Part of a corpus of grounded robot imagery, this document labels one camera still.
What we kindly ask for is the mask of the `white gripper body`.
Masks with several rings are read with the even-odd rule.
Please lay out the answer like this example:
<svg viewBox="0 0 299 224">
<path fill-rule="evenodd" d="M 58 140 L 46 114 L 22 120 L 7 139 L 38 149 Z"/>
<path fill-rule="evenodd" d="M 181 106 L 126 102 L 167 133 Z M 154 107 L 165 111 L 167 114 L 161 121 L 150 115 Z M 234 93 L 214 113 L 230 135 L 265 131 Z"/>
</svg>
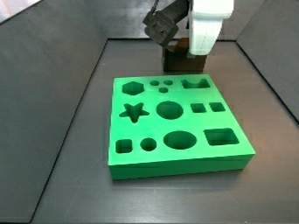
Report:
<svg viewBox="0 0 299 224">
<path fill-rule="evenodd" d="M 221 35 L 223 20 L 230 13 L 205 14 L 193 11 L 190 15 L 190 55 L 209 55 Z"/>
</svg>

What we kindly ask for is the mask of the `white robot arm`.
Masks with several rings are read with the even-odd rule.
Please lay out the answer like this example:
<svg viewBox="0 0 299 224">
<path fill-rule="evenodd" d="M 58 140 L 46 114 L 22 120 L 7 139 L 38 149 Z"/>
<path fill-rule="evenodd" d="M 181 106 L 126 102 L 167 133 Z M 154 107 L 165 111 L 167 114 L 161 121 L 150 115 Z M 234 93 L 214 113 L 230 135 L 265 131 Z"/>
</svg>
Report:
<svg viewBox="0 0 299 224">
<path fill-rule="evenodd" d="M 234 0 L 191 0 L 189 56 L 210 54 L 221 35 L 223 20 L 231 17 Z"/>
</svg>

